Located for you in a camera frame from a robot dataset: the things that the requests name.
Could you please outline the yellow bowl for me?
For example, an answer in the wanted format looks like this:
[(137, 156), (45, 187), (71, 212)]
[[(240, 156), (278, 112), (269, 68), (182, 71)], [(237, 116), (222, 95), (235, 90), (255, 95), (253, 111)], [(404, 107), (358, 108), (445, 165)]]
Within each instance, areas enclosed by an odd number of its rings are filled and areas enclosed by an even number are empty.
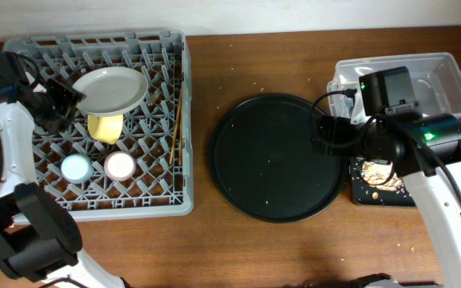
[(87, 125), (90, 136), (99, 142), (115, 144), (122, 133), (124, 117), (122, 114), (110, 117), (89, 115)]

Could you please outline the grey round plate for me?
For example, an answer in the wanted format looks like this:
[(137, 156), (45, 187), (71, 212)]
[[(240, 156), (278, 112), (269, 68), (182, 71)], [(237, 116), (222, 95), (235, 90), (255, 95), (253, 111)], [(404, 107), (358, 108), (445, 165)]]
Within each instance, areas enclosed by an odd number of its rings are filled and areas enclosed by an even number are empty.
[(136, 108), (148, 92), (148, 81), (137, 70), (106, 67), (83, 75), (73, 89), (84, 95), (77, 105), (79, 110), (96, 117), (111, 117)]

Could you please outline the rice and peanut shell scraps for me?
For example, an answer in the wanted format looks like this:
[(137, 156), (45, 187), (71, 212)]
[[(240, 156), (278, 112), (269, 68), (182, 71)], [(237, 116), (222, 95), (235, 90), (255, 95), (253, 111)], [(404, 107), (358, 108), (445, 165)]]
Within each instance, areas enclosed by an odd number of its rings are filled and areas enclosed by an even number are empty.
[(368, 186), (376, 189), (371, 194), (373, 199), (379, 198), (379, 190), (398, 193), (403, 188), (403, 181), (391, 164), (363, 161), (359, 176)]

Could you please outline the blue plastic cup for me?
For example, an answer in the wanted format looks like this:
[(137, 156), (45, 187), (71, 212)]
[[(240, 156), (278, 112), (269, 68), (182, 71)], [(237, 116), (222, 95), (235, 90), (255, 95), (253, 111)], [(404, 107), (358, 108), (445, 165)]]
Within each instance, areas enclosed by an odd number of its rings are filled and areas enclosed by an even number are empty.
[(94, 173), (91, 160), (83, 154), (67, 156), (60, 166), (62, 176), (70, 183), (81, 184), (87, 181)]

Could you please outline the pink plastic cup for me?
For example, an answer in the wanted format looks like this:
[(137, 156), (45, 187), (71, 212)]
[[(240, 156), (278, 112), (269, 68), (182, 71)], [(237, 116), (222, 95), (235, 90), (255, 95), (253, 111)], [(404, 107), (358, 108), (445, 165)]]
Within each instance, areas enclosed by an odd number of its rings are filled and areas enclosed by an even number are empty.
[(128, 153), (116, 151), (106, 157), (103, 168), (108, 178), (121, 182), (133, 176), (136, 163)]

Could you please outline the wooden chopstick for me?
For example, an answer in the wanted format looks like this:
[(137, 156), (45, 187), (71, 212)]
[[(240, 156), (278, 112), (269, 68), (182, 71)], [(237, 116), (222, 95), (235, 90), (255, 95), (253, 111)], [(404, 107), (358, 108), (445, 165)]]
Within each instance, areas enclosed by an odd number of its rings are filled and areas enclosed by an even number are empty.
[(172, 136), (172, 143), (171, 143), (171, 148), (170, 148), (170, 159), (169, 159), (169, 164), (170, 165), (173, 165), (174, 164), (174, 152), (175, 152), (175, 145), (176, 145), (176, 141), (177, 141), (177, 138), (178, 138), (178, 128), (179, 128), (179, 123), (180, 123), (180, 120), (181, 120), (181, 113), (182, 113), (182, 96), (183, 96), (183, 92), (182, 92), (182, 87), (181, 87), (181, 90), (179, 92), (179, 97), (178, 97), (178, 105), (177, 105), (177, 110), (176, 110), (176, 114), (175, 114), (175, 120), (174, 120), (174, 133), (173, 133), (173, 136)]
[(182, 150), (183, 150), (183, 140), (182, 136), (179, 138), (179, 152), (178, 152), (178, 164), (182, 166)]

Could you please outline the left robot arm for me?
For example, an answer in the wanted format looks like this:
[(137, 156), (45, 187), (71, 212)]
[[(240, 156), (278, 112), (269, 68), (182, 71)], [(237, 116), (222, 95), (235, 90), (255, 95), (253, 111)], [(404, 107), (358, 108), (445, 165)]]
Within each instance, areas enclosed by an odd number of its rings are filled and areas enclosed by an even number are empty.
[(44, 286), (127, 287), (82, 248), (76, 221), (37, 183), (35, 128), (63, 132), (83, 98), (39, 72), (32, 58), (0, 52), (0, 271)]

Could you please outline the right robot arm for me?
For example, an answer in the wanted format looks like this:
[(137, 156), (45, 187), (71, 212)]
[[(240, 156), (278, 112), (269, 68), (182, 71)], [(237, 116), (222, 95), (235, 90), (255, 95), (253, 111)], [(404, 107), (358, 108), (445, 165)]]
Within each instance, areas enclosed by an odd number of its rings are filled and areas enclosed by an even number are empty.
[(461, 123), (421, 112), (405, 66), (363, 75), (341, 93), (361, 96), (367, 120), (310, 113), (315, 151), (390, 163), (423, 218), (444, 285), (461, 287)]

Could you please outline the grey plastic dishwasher rack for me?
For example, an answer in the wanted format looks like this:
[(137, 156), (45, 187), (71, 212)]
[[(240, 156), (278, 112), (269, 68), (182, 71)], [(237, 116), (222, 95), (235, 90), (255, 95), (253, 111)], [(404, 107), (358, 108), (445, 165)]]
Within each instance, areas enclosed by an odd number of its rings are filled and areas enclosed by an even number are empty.
[[(125, 67), (148, 81), (144, 100), (123, 115), (119, 140), (94, 140), (81, 110), (67, 130), (48, 134), (37, 126), (32, 145), (37, 183), (79, 222), (153, 218), (189, 214), (194, 205), (190, 131), (191, 59), (185, 34), (178, 30), (105, 34), (64, 34), (13, 38), (4, 50), (32, 58), (43, 79), (73, 85), (89, 72)], [(174, 120), (182, 87), (182, 113), (169, 164)], [(182, 136), (182, 166), (178, 164)], [(136, 163), (133, 176), (113, 181), (105, 175), (106, 157), (128, 153)], [(84, 183), (68, 182), (60, 169), (69, 155), (86, 155), (94, 167)]]

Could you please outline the clear plastic waste bin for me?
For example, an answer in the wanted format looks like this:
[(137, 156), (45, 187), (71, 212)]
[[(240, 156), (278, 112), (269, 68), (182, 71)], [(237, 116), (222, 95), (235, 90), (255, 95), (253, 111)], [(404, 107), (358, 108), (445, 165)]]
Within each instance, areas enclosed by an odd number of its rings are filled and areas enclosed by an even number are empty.
[(365, 83), (361, 76), (401, 66), (410, 74), (414, 95), (390, 104), (387, 114), (417, 110), (424, 117), (451, 114), (461, 118), (461, 71), (455, 58), (445, 52), (342, 60), (337, 62), (327, 90), (362, 90)]

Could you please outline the black rectangular tray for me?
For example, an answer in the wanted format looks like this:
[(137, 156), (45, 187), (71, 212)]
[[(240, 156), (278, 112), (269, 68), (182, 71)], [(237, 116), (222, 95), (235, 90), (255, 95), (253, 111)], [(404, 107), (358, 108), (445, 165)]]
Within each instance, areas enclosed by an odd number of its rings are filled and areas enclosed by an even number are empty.
[(349, 171), (352, 198), (356, 204), (415, 207), (411, 194), (403, 180), (392, 170), (391, 164), (352, 158)]

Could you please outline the round black serving tray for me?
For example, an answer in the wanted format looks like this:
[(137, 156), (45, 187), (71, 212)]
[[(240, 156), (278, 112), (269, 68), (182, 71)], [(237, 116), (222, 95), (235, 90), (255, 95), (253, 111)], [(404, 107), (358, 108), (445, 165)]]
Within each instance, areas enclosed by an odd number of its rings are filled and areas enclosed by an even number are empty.
[(264, 94), (218, 120), (208, 143), (208, 169), (236, 209), (264, 222), (298, 222), (337, 198), (347, 163), (312, 150), (310, 112), (306, 99)]

